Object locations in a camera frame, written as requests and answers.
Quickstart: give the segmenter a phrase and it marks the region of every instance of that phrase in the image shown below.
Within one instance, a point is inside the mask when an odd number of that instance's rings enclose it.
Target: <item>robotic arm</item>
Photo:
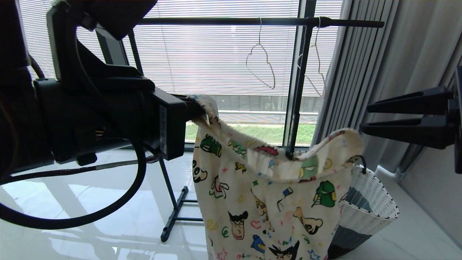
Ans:
[[[108,207],[71,219],[31,217],[0,204],[0,218],[38,229],[65,229],[101,219],[123,206],[146,172],[145,150],[171,160],[183,155],[185,124],[203,113],[185,97],[154,86],[137,69],[107,65],[76,38],[77,26],[105,37],[124,38],[156,0],[55,1],[47,26],[57,79],[32,81],[19,3],[1,2],[0,184],[28,169],[77,161],[96,162],[96,153],[132,145],[136,179]]]

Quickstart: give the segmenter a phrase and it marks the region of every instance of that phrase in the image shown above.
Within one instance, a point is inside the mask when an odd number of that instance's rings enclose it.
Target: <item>pink star print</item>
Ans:
[[[217,258],[218,260],[225,260],[226,255],[228,252],[225,251],[225,248],[223,248],[223,251],[221,253],[217,253]]]

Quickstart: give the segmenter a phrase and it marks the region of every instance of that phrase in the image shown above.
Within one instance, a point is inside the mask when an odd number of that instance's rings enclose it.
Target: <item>white wall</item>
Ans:
[[[423,150],[400,185],[462,245],[462,174],[454,172],[454,146]]]

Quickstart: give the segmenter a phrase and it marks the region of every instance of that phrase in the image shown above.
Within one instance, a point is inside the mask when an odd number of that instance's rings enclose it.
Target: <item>white and gray basket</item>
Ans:
[[[399,215],[398,206],[372,171],[353,166],[352,174],[339,226],[329,247],[329,259],[357,248]]]

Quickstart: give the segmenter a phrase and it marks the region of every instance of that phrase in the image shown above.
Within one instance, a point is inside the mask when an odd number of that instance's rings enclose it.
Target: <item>wire hanger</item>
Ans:
[[[321,59],[320,59],[320,57],[319,57],[319,51],[318,51],[318,48],[317,48],[317,35],[318,35],[318,33],[319,33],[319,28],[321,27],[321,17],[318,17],[318,18],[319,18],[319,25],[318,25],[318,29],[317,29],[317,31],[316,31],[315,43],[314,43],[313,45],[310,46],[310,49],[311,49],[312,47],[315,47],[315,50],[316,50],[316,56],[317,56],[317,58],[318,58],[318,74],[321,75],[321,77],[322,77],[322,82],[323,82],[323,84],[324,84],[323,89],[322,89],[322,95],[321,95],[321,93],[319,93],[318,89],[317,89],[316,86],[313,84],[313,82],[311,81],[311,79],[306,75],[306,73],[305,73],[305,78],[310,82],[310,84],[311,84],[311,85],[313,86],[313,88],[316,90],[316,93],[318,93],[318,95],[319,95],[320,97],[324,98],[325,95],[326,95],[327,86],[326,86],[326,80],[325,80],[324,74],[321,73]],[[300,54],[300,55],[298,56],[298,59],[297,59],[297,67],[298,67],[298,68],[301,68],[300,65],[298,64],[298,60],[299,60],[302,56],[303,56],[303,53]]]
[[[254,77],[256,77],[261,83],[265,84],[267,87],[269,88],[272,88],[274,89],[276,87],[276,76],[274,75],[274,70],[273,70],[273,67],[271,66],[271,63],[269,62],[268,60],[268,53],[266,52],[266,49],[265,47],[263,47],[263,45],[261,44],[260,42],[260,39],[261,39],[261,26],[262,26],[262,21],[261,21],[261,17],[260,18],[260,31],[258,32],[258,43],[255,44],[251,49],[250,49],[250,52],[247,54],[247,57],[245,58],[245,67],[250,71],[250,73],[252,73],[252,75]],[[266,55],[266,64],[269,65],[269,68],[271,69],[271,73],[273,74],[273,86],[271,87],[270,85],[268,85],[266,82],[264,82],[259,76],[257,76],[248,66],[247,62],[249,61],[249,57],[252,55],[252,51],[254,50],[255,47],[257,46],[260,46],[261,49],[265,52],[265,55]]]

